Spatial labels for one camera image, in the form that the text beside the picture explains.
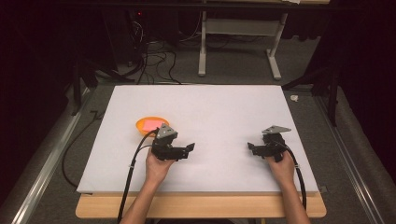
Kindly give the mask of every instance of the orange bowl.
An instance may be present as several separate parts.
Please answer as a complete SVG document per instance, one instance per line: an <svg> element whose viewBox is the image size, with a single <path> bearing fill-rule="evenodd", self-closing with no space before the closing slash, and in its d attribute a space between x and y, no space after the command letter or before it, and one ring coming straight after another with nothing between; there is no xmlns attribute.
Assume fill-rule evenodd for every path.
<svg viewBox="0 0 396 224"><path fill-rule="evenodd" d="M137 121L136 128L142 135L146 135L152 130L160 128L163 123L169 126L169 122L166 119L159 117L145 117Z"/></svg>

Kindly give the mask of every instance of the table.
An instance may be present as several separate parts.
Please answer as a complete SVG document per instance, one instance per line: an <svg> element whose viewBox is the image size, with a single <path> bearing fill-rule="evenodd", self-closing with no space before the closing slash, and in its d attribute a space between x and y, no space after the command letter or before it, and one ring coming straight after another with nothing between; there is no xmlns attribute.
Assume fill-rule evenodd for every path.
<svg viewBox="0 0 396 224"><path fill-rule="evenodd" d="M273 124L292 129L282 135L302 167L308 215L325 216L280 87L183 85L116 87L78 186L78 217L117 216L131 148L142 138L134 123L147 116L168 119L178 132L175 147L196 144L188 159L172 166L148 217L283 217L280 189L269 167L247 146L262 145L261 130ZM125 209L144 181L139 162L145 157L137 157Z"/></svg>
<svg viewBox="0 0 396 224"><path fill-rule="evenodd" d="M223 0L221 2L242 2L242 3L290 3L295 1L276 0ZM302 0L301 4L327 5L330 0ZM206 11L202 12L201 29L201 49L199 56L198 76L204 77L206 74L206 34L226 34L226 35L266 35L273 36L274 43L271 49L266 50L266 56L271 67L275 80L280 80L281 75L277 66L275 54L286 24L288 13L282 13L279 21L251 21L251 20L227 20L208 19Z"/></svg>

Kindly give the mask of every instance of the hand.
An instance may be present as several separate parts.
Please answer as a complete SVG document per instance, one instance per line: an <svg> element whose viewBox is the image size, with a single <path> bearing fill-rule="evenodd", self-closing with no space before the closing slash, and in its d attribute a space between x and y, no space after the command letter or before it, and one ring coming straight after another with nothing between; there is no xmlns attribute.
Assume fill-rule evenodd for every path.
<svg viewBox="0 0 396 224"><path fill-rule="evenodd" d="M146 158L146 182L159 186L165 180L169 168L174 162L174 160L158 160L154 154L151 153L150 148Z"/></svg>
<svg viewBox="0 0 396 224"><path fill-rule="evenodd" d="M288 184L294 185L294 161L288 151L283 152L283 160L275 162L274 157L266 157L274 178L281 188Z"/></svg>

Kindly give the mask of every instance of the small white object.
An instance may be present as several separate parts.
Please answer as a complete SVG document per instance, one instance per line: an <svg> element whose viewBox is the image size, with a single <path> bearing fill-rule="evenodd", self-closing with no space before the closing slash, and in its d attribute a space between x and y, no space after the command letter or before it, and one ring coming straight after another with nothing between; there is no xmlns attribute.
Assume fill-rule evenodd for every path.
<svg viewBox="0 0 396 224"><path fill-rule="evenodd" d="M283 2L291 2L291 3L296 3L300 4L300 0L282 0Z"/></svg>
<svg viewBox="0 0 396 224"><path fill-rule="evenodd" d="M298 102L298 95L291 95L290 99L294 102Z"/></svg>

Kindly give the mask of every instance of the white board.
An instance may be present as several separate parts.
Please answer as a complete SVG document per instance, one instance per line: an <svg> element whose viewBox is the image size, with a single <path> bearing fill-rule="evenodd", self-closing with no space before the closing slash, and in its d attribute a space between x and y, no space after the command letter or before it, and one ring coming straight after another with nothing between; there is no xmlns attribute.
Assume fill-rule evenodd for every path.
<svg viewBox="0 0 396 224"><path fill-rule="evenodd" d="M306 191L318 191L279 86L173 85L115 88L78 192L123 192L143 138L135 124L151 116L167 119L178 132L174 147L195 143L186 160L172 165L159 191L279 192L268 164L248 149L248 142L262 146L262 130L272 125L291 129L282 136L300 163ZM148 138L143 146L151 143ZM147 149L137 156L130 191L143 184L146 156Z"/></svg>

